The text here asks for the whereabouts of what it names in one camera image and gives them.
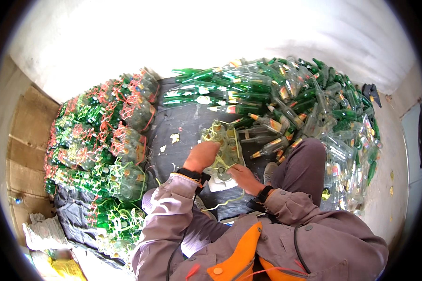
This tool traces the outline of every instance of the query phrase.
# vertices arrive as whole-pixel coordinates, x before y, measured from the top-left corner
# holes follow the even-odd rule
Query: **gray pants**
[[[325,158],[325,148],[318,139],[304,139],[275,170],[272,187],[310,194],[313,203],[319,206],[324,188]],[[147,191],[142,198],[142,208],[148,214],[152,210],[150,199],[154,191]],[[181,243],[183,254],[192,256],[204,246],[215,242],[228,228],[230,226],[212,220],[194,205],[191,224]]]

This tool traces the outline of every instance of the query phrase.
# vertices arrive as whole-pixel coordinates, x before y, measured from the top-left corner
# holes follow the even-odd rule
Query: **black cable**
[[[192,200],[192,208],[191,208],[191,211],[194,208],[194,204],[195,204],[194,202],[195,202],[195,197],[196,196],[197,196],[197,194],[194,194],[194,199]],[[176,246],[175,250],[170,255],[169,261],[167,262],[166,281],[169,281],[169,278],[170,278],[170,275],[169,275],[169,273],[170,273],[170,263],[172,262],[172,259],[174,258],[175,252],[178,250],[178,248],[180,248],[181,243],[183,243],[183,240],[186,237],[186,231],[188,231],[188,228],[185,229],[185,233],[183,233],[183,238],[181,238],[181,241],[178,243],[178,245]]]
[[[297,245],[297,229],[301,227],[301,225],[297,226],[296,228],[294,228],[294,246],[296,248],[296,252],[297,252],[297,256],[298,259],[300,260],[301,264],[303,265],[305,271],[308,274],[311,274],[311,271],[309,270],[309,268],[306,266],[306,263],[303,261],[303,258],[301,257],[300,251],[298,250],[298,245]]]

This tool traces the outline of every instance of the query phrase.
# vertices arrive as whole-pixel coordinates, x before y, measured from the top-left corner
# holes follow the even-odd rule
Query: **shoe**
[[[197,208],[200,211],[207,209],[207,207],[205,207],[205,204],[203,204],[203,201],[198,196],[195,197],[194,204],[197,206]],[[215,218],[215,216],[210,211],[204,211],[202,213],[204,213],[205,215],[207,215],[208,217],[210,217],[210,219],[212,219],[214,221],[217,221],[217,219]]]
[[[264,174],[263,174],[264,184],[266,184],[267,182],[271,182],[272,175],[274,174],[274,171],[277,168],[278,168],[277,163],[275,162],[267,163],[267,166],[265,167]]]

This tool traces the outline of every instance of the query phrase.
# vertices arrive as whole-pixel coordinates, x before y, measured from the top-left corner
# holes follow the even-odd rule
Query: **gray jacket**
[[[169,257],[192,220],[192,199],[196,187],[196,181],[172,173],[154,192],[152,214],[145,219],[141,240],[132,259],[136,280],[166,279]],[[356,215],[346,211],[321,211],[309,195],[281,189],[271,193],[264,205],[282,224],[271,223],[268,218],[242,215],[222,237],[191,258],[183,261],[180,249],[177,250],[170,267],[170,280],[184,281],[192,267],[198,266],[196,264],[200,267],[188,279],[190,281],[240,280],[241,276],[251,272],[255,256],[235,259],[243,248],[250,248],[249,243],[247,247],[235,249],[244,234],[256,226],[259,233],[255,235],[253,250],[256,250],[257,256],[270,266],[290,269],[279,270],[279,274],[287,274],[297,280],[375,280],[386,266],[386,242],[375,236]],[[297,231],[297,245],[310,274],[299,273],[304,272],[294,246],[294,228],[299,225],[303,226]],[[219,268],[218,273],[223,271],[219,276],[226,277],[219,279],[213,273],[215,267],[223,268]]]

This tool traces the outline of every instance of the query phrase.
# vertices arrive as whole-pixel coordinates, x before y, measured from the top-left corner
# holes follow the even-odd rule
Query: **person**
[[[196,204],[193,200],[201,181],[191,176],[212,165],[218,150],[212,141],[198,144],[183,170],[171,173],[165,183],[144,195],[148,215],[132,258],[136,280],[379,277],[388,260],[386,242],[356,215],[318,208],[326,158],[319,140],[304,139],[278,167],[269,163],[265,184],[248,168],[231,167],[229,173],[238,186],[258,196],[270,214],[242,214],[231,227],[201,212],[205,207],[198,197]],[[189,258],[184,260],[182,252]]]

